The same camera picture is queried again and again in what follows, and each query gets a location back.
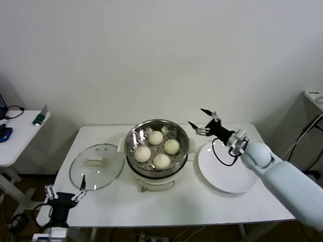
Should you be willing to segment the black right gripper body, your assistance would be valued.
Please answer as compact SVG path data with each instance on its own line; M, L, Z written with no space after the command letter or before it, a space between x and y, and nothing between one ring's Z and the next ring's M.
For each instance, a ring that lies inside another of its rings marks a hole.
M234 131L227 130L222 126L221 121L215 121L212 119L207 125L206 128L209 129L207 136L216 136L220 139L224 145L227 145L229 138L232 136Z

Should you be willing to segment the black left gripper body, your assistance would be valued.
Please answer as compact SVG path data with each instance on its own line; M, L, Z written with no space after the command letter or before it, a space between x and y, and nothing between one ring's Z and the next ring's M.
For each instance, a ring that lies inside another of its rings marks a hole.
M67 224L69 211L76 207L77 202L71 200L74 194L58 192L57 195L57 199L48 202L52 211L47 225L48 227L69 227Z

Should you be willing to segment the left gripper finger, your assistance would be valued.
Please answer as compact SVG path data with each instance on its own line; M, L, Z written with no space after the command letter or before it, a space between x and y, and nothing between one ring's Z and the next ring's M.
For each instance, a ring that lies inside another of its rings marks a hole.
M44 190L45 190L45 195L46 195L46 198L48 200L53 200L56 198L56 192L53 188L53 184L50 184L50 185L46 185L44 187Z
M75 201L75 202L79 202L81 201L85 195L87 193L87 190L86 190L86 180L85 180L85 175L82 176L82 182L81 182L81 186L80 186L80 189L79 189L79 193L77 193L76 195L74 195L71 200L72 201Z

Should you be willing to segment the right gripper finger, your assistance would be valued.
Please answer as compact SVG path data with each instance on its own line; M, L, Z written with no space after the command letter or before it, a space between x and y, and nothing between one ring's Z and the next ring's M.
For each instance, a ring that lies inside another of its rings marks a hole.
M188 122L188 124L192 127L192 129L195 131L195 133L199 136L210 136L210 127L206 126L204 128L198 127L192 122Z
M203 111L208 116L210 116L215 122L219 121L219 117L215 111L210 111L210 110L204 109L204 108L201 108L200 110Z

